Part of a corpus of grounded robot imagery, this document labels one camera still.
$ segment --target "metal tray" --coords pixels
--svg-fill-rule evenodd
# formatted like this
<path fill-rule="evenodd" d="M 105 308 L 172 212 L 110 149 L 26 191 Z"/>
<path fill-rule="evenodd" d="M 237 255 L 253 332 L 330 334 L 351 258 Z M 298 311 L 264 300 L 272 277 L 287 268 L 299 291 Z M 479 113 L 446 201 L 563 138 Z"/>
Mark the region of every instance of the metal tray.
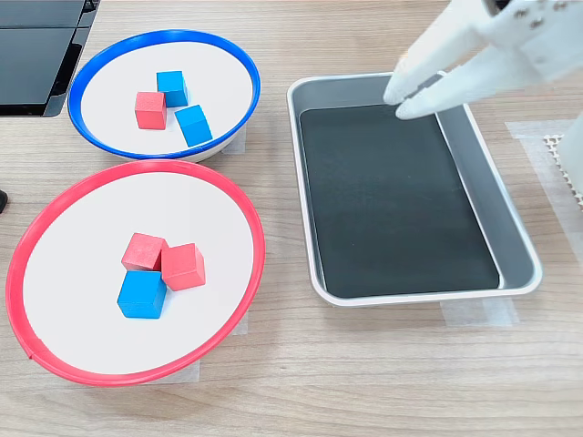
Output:
<path fill-rule="evenodd" d="M 373 295 L 364 293 L 361 296 L 356 293 L 355 297 L 348 298 L 327 289 L 326 272 L 322 266 L 321 251 L 316 235 L 317 226 L 308 177 L 309 171 L 306 164 L 301 117 L 303 113 L 313 109 L 360 108 L 381 105 L 383 103 L 382 95 L 390 77 L 390 73 L 313 77 L 296 82 L 288 91 L 291 133 L 306 249 L 314 289 L 331 304 L 343 307 L 500 297 L 521 295 L 533 291 L 542 280 L 540 260 L 467 106 L 455 107 L 432 117 L 436 118 L 438 125 L 435 132 L 439 133 L 436 135 L 443 135 L 443 139 L 440 141 L 445 141 L 448 153 L 451 153 L 451 157 L 447 155 L 447 158 L 450 160 L 453 158 L 455 164 L 451 166 L 453 176 L 449 175 L 448 177 L 461 181 L 460 191 L 463 187 L 468 210 L 471 207 L 470 214 L 477 223 L 476 229 L 479 227 L 478 233 L 481 232 L 485 243 L 484 247 L 487 247 L 485 250 L 489 251 L 491 261 L 496 266 L 497 286 L 470 290 L 451 290 L 442 286 L 438 290 L 399 292 L 391 289 L 391 281 L 388 280 L 386 293 L 377 290 Z M 434 77 L 431 81 L 438 79 L 439 76 Z M 386 225 L 391 226 L 389 218 L 387 218 Z"/>

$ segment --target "wooden block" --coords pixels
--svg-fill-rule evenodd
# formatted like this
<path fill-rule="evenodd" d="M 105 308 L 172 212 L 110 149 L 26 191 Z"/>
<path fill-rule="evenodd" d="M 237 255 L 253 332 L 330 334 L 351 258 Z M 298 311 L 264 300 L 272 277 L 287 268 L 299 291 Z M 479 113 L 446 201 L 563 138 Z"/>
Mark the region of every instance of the wooden block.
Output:
<path fill-rule="evenodd" d="M 128 244 L 121 263 L 128 270 L 161 270 L 162 250 L 168 247 L 166 240 L 135 233 Z"/>
<path fill-rule="evenodd" d="M 156 74 L 158 92 L 166 95 L 168 107 L 185 107 L 189 103 L 188 91 L 181 71 L 161 71 Z"/>
<path fill-rule="evenodd" d="M 189 147 L 212 139 L 209 122 L 199 105 L 177 111 L 176 119 L 179 121 L 180 130 L 182 130 L 182 135 Z"/>
<path fill-rule="evenodd" d="M 194 244 L 162 250 L 162 279 L 174 291 L 204 285 L 204 258 Z"/>
<path fill-rule="evenodd" d="M 140 129 L 166 128 L 166 96 L 164 93 L 138 93 L 136 119 Z"/>
<path fill-rule="evenodd" d="M 124 316 L 159 319 L 166 298 L 166 284 L 159 271 L 129 271 L 118 297 Z"/>

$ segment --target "wooden table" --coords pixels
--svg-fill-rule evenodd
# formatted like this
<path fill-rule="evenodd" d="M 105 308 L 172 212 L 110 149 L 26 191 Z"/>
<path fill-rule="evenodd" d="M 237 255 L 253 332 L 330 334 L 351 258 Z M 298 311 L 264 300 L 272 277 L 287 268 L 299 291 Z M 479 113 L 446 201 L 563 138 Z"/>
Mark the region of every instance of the wooden table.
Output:
<path fill-rule="evenodd" d="M 439 304 L 343 310 L 308 279 L 285 92 L 313 75 L 390 70 L 444 1 L 105 2 L 81 64 L 154 29 L 217 33 L 255 59 L 263 89 L 247 152 L 204 162 L 257 207 L 268 258 L 249 334 L 227 338 L 190 384 L 87 388 L 26 358 L 0 315 L 2 436 L 583 435 L 583 276 L 520 144 L 504 122 L 575 118 L 582 75 L 472 105 L 546 268 L 515 300 L 511 328 L 452 328 Z M 0 120 L 0 281 L 41 209 L 121 162 L 90 146 L 66 110 Z"/>

